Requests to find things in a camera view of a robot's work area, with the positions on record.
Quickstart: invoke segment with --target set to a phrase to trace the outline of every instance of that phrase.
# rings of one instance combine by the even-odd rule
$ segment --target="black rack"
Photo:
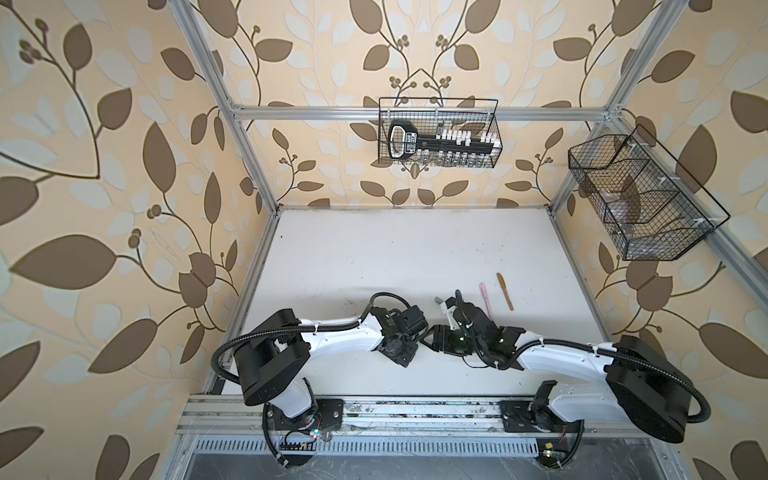
[[[676,164],[664,172],[648,152],[658,146]],[[676,260],[730,218],[723,205],[642,125],[568,150],[568,168],[623,260]],[[689,197],[685,193],[695,192]],[[718,210],[704,213],[705,200]]]
[[[493,168],[502,153],[498,101],[484,98],[379,99],[379,158],[403,167]]]

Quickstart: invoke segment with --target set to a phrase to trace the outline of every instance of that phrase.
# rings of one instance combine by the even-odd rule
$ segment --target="floral wallpaper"
[[[365,96],[443,104],[474,96],[511,107],[598,107],[660,2],[191,4],[238,104],[360,106]]]
[[[550,202],[584,122],[500,122],[493,169],[377,158],[372,122],[245,122],[278,203],[311,207],[518,207]]]
[[[688,425],[681,444],[690,470],[701,480],[766,478],[766,313],[705,243],[674,262],[624,262],[581,194],[558,223],[611,336],[639,336],[710,402],[710,419]]]
[[[160,2],[0,0],[0,47],[0,477],[150,478],[266,212]]]
[[[768,4],[689,6],[624,115],[678,155],[733,215],[723,228],[768,269]]]

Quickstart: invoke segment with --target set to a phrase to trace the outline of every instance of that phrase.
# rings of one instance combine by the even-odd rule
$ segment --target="black and white device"
[[[380,296],[400,300],[405,309],[375,307]],[[583,420],[631,422],[657,439],[679,443],[687,423],[709,418],[709,404],[690,379],[637,337],[586,345],[499,327],[480,308],[464,302],[458,290],[441,308],[449,324],[432,327],[417,306],[391,293],[375,294],[359,317],[315,321],[297,319],[291,309],[280,310],[252,332],[224,343],[211,365],[220,376],[242,386],[246,405],[268,402],[296,429],[316,421],[317,402],[309,383],[299,377],[307,362],[378,351],[407,367],[420,344],[454,356],[475,354],[499,370],[545,370],[585,381],[542,383],[524,415],[544,432]],[[235,349],[239,377],[220,364],[228,349]],[[688,415],[691,396],[700,406],[695,415]]]

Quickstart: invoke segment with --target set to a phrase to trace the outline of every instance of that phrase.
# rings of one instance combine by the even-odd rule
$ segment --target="pink pen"
[[[485,300],[485,309],[488,311],[488,318],[491,319],[491,300],[488,299],[488,291],[485,289],[484,283],[480,283],[480,295]]]

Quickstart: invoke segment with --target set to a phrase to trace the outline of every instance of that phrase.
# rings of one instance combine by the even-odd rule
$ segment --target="wall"
[[[484,169],[424,167],[393,162],[390,158],[377,159],[376,126],[369,123],[254,121],[247,124],[251,144],[257,150],[275,198],[285,205],[517,207],[548,204],[567,173],[566,152],[571,145],[586,138],[586,124],[521,121],[501,122],[499,126],[504,153],[495,168]]]
[[[232,98],[265,106],[474,95],[597,107],[655,14],[653,0],[192,3]]]
[[[723,228],[764,266],[766,14],[765,2],[690,2],[624,112],[726,206]],[[766,478],[765,312],[705,243],[674,262],[624,262],[579,193],[559,220],[614,337],[639,335],[710,401],[712,417],[688,425],[682,444],[694,475]]]
[[[0,478],[159,470],[266,222],[161,3],[0,2]]]

